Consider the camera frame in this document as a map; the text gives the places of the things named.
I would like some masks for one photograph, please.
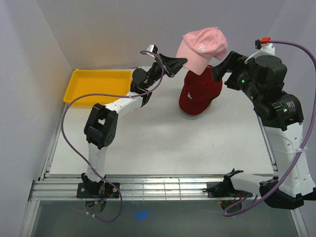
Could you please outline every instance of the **orange plastic container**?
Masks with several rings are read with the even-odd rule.
[[[130,90],[131,81],[131,71],[74,70],[64,96],[64,102],[70,103],[77,97],[90,93],[126,95]],[[119,98],[110,96],[88,96],[79,99],[73,105],[108,104],[117,99]]]

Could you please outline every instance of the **baseball cap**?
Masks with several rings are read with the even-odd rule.
[[[183,67],[201,75],[213,57],[221,60],[226,52],[226,37],[218,27],[209,27],[185,34],[179,46],[177,58],[187,58],[188,61]]]
[[[179,99],[179,106],[183,112],[199,115],[221,93],[223,81],[213,80],[212,68],[208,65],[201,75],[188,71]]]

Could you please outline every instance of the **white table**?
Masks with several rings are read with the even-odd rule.
[[[174,78],[164,77],[146,106],[118,121],[116,137],[107,152],[106,173],[209,175],[235,168],[273,174],[259,122],[246,96],[223,86],[209,110],[188,116],[178,105],[186,73],[182,69]],[[65,119],[67,137],[86,157],[83,128],[90,111],[73,107]],[[60,134],[49,174],[77,176],[86,169],[86,163]]]

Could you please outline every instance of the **robotic arm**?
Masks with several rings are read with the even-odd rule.
[[[279,189],[265,202],[270,207],[295,209],[304,200],[316,200],[315,183],[310,176],[305,151],[298,151],[302,139],[303,113],[300,101],[282,91],[287,67],[274,56],[274,47],[263,38],[256,41],[260,49],[249,58],[230,52],[228,57],[213,69],[213,78],[220,81],[227,70],[232,74],[225,82],[228,88],[242,90],[253,104],[261,119],[278,167],[280,176],[286,172],[297,152],[302,152],[294,169]],[[265,195],[278,182],[278,177],[262,177],[233,170],[224,181],[209,193],[246,191]]]
[[[150,52],[158,55],[163,62],[164,74],[170,78],[174,77],[182,65],[187,62],[186,58],[170,58],[161,53],[157,54],[158,49],[153,44],[149,46],[147,51],[149,56],[153,56]],[[115,138],[118,120],[148,103],[152,93],[147,89],[160,79],[161,72],[162,68],[158,62],[154,62],[147,72],[138,68],[132,75],[130,92],[127,94],[129,98],[120,98],[107,105],[95,104],[93,106],[84,133],[89,147],[88,160],[101,176],[105,177],[106,175],[104,170],[106,152]],[[92,171],[91,167],[88,167],[87,171],[81,174],[81,179],[83,183],[78,186],[78,198],[104,197],[106,195],[104,182]]]

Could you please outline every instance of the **pink cap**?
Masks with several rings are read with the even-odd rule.
[[[183,66],[201,75],[213,57],[221,60],[226,52],[226,37],[217,27],[209,27],[184,35],[177,58],[187,58],[188,61]]]

